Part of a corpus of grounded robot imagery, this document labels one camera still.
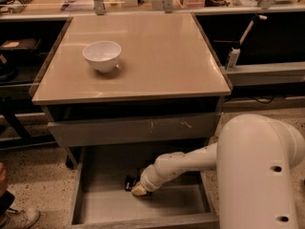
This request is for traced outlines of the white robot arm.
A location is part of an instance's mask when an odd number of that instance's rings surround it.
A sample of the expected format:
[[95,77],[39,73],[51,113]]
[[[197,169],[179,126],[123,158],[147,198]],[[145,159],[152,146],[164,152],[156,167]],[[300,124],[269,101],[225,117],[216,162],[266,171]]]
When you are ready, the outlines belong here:
[[215,144],[159,156],[132,193],[141,197],[186,172],[215,168],[220,229],[298,229],[290,169],[304,154],[304,137],[292,125],[242,114]]

